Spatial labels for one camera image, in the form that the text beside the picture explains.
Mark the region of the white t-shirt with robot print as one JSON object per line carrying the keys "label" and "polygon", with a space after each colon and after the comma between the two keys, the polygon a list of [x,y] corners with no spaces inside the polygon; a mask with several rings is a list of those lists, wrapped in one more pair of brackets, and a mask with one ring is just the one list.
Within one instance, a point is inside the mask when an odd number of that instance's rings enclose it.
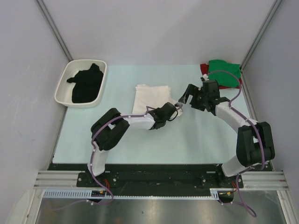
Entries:
{"label": "white t-shirt with robot print", "polygon": [[135,87],[135,100],[133,104],[133,114],[144,114],[147,107],[161,108],[166,103],[177,103],[171,97],[171,88],[167,85],[163,86],[148,86],[138,84]]}

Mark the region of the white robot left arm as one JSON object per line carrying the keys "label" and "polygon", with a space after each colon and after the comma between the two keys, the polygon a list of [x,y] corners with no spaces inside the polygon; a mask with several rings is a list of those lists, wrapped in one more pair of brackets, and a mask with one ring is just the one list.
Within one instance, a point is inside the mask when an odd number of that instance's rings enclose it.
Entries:
{"label": "white robot left arm", "polygon": [[182,104],[170,102],[159,108],[147,106],[142,114],[121,114],[116,108],[108,110],[91,127],[93,151],[88,163],[87,181],[95,187],[102,184],[108,153],[128,129],[157,130],[173,121],[180,112]]}

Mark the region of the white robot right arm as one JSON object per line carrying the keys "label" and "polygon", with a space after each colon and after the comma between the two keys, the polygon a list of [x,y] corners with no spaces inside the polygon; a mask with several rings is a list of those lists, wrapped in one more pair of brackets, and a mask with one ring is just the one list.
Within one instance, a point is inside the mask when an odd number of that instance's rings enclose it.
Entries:
{"label": "white robot right arm", "polygon": [[233,176],[253,168],[263,170],[266,162],[274,159],[275,149],[271,126],[267,122],[258,122],[247,118],[232,106],[232,101],[220,96],[219,84],[215,80],[203,81],[201,87],[189,84],[179,102],[190,105],[200,111],[208,111],[225,121],[236,133],[236,155],[222,164],[215,181],[220,187],[227,187]]}

